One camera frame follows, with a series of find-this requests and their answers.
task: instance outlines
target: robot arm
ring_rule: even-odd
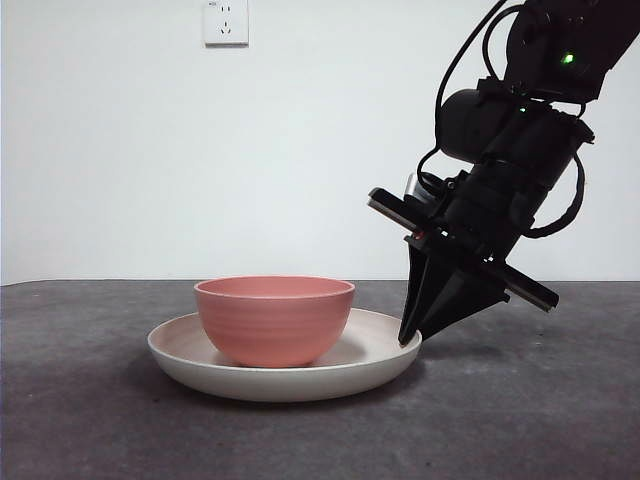
[[[548,236],[577,215],[584,188],[577,151],[594,138],[580,116],[640,31],[637,0],[527,0],[497,13],[505,3],[499,1],[476,27],[445,74],[436,100],[436,147],[409,179],[404,198],[381,188],[369,194],[370,206],[411,231],[405,238],[410,273],[403,344],[418,328],[426,339],[508,301],[505,290],[545,311],[557,305],[556,293],[507,265],[506,257],[521,236]],[[500,80],[488,42],[511,13],[518,15]],[[457,61],[487,24],[483,56],[490,76],[440,105]],[[580,114],[555,110],[554,101],[579,104]],[[473,167],[446,179],[423,172],[438,150]],[[573,203],[556,222],[531,228],[572,159],[578,165]]]

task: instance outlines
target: black cable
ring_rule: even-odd
[[[482,39],[482,58],[484,60],[484,64],[487,67],[487,70],[489,71],[489,75],[491,75],[496,80],[500,80],[500,79],[498,78],[498,75],[496,74],[496,71],[494,70],[493,65],[491,64],[491,58],[489,58],[489,40],[491,39],[491,34],[495,30],[496,26],[505,17],[507,17],[508,15],[511,15],[512,13],[518,13],[523,11],[530,13],[534,17],[534,19],[537,20],[535,12],[530,7],[527,7],[526,5],[514,5],[512,7],[505,8],[489,24],[489,26],[487,27],[487,31],[484,34],[484,38]]]
[[[585,174],[584,166],[582,165],[577,152],[573,154],[573,159],[578,167],[578,181],[576,182],[576,195],[573,197],[571,205],[569,205],[569,208],[567,208],[564,215],[555,222],[551,222],[549,225],[545,225],[544,227],[530,228],[526,232],[522,233],[523,236],[527,238],[548,237],[549,235],[559,232],[576,219],[584,198]]]
[[[442,110],[442,97],[444,96],[444,89],[446,88],[447,83],[449,82],[449,78],[451,77],[451,74],[453,73],[455,68],[458,66],[458,62],[460,62],[460,59],[469,48],[469,45],[471,45],[471,43],[475,40],[475,38],[478,36],[480,31],[482,31],[484,26],[489,22],[489,20],[493,18],[496,12],[500,10],[500,8],[502,8],[502,6],[506,2],[507,0],[499,0],[498,2],[496,2],[496,4],[491,8],[491,10],[489,10],[489,12],[484,16],[484,18],[480,21],[480,23],[476,25],[476,28],[473,29],[471,34],[467,37],[465,42],[462,44],[462,47],[460,47],[460,50],[458,50],[458,53],[456,53],[456,56],[453,57],[453,60],[451,61],[451,63],[449,64],[449,67],[447,68],[447,71],[442,77],[442,81],[440,82],[440,87],[438,88],[438,94],[436,96],[436,107],[435,107],[434,130],[435,130],[436,144],[432,150],[430,150],[424,157],[422,157],[422,159],[418,163],[418,168],[417,168],[418,181],[420,182],[420,185],[422,185],[422,187],[427,191],[430,191],[431,187],[422,178],[422,167],[430,157],[432,157],[435,153],[437,153],[440,150],[440,112]]]

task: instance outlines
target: ceramic bowl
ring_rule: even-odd
[[[207,280],[195,287],[200,320],[215,347],[241,365],[311,363],[338,340],[355,287],[305,276]]]

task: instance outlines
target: electrical socket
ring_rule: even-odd
[[[210,0],[203,19],[205,45],[249,44],[248,0]]]

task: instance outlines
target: gray table surface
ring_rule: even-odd
[[[2,289],[2,473],[18,479],[640,478],[640,283],[551,283],[425,342],[352,397],[255,404],[168,378],[146,334],[190,281]],[[357,282],[401,315],[404,282]]]

